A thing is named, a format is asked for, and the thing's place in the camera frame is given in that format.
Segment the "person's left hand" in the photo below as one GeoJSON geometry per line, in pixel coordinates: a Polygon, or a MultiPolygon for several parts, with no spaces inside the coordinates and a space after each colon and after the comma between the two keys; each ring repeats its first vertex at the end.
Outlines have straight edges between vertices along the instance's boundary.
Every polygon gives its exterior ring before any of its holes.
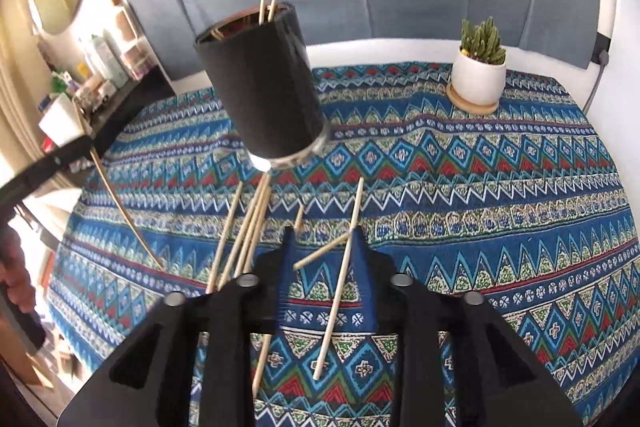
{"type": "Polygon", "coordinates": [[[23,313],[35,310],[35,288],[26,270],[20,236],[9,225],[1,230],[1,282],[8,298],[23,313]]]}

